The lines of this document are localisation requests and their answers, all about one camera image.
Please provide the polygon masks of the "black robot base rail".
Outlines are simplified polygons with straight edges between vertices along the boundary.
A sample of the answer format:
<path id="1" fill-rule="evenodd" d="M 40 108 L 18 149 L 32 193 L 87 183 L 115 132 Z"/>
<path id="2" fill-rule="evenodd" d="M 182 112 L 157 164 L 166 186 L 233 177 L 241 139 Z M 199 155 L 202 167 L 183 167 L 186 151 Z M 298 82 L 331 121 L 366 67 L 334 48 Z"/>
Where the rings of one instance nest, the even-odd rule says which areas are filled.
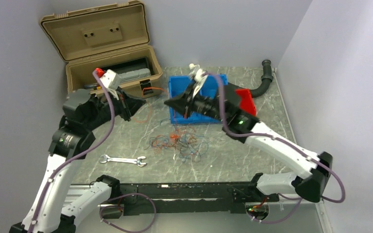
<path id="1" fill-rule="evenodd" d="M 250 182 L 121 183 L 102 175 L 97 180 L 112 188 L 111 194 L 101 202 L 106 207 L 107 218 L 115 216 L 113 207 L 122 210 L 125 216 L 246 211 L 266 216 L 263 207 L 279 201 L 277 194 L 265 195 L 257 190 L 256 178 Z"/>

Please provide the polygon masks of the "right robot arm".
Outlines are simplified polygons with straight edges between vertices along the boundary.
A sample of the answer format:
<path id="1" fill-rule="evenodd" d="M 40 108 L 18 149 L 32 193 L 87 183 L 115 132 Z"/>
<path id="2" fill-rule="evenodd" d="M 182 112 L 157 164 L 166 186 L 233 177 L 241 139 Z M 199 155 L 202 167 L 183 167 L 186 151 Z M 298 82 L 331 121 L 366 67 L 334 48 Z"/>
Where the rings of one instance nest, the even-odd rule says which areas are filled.
<path id="1" fill-rule="evenodd" d="M 271 194 L 297 194 L 317 203 L 324 199 L 342 203 L 346 190 L 339 176 L 331 169 L 333 157 L 327 152 L 309 151 L 272 130 L 255 116 L 255 106 L 248 89 L 233 84 L 224 85 L 213 98 L 193 95 L 192 86 L 164 102 L 185 118 L 197 113 L 219 120 L 223 131 L 233 140 L 259 148 L 280 162 L 291 172 L 282 174 L 259 173 L 254 185 L 248 188 L 253 201 L 261 201 Z"/>

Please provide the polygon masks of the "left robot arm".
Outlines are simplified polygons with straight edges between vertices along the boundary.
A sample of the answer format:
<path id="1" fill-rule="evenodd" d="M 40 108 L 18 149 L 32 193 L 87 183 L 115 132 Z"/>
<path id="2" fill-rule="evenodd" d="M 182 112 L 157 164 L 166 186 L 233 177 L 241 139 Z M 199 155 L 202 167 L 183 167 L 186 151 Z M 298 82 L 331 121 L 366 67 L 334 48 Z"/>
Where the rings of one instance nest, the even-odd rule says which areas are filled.
<path id="1" fill-rule="evenodd" d="M 102 201 L 119 200 L 119 181 L 109 176 L 97 180 L 92 188 L 70 206 L 64 207 L 72 179 L 86 155 L 94 150 L 93 131 L 119 116 L 126 121 L 146 103 L 121 88 L 103 95 L 78 89 L 68 94 L 63 116 L 53 134 L 47 167 L 39 191 L 26 217 L 11 226 L 12 233 L 73 233 L 82 220 Z"/>

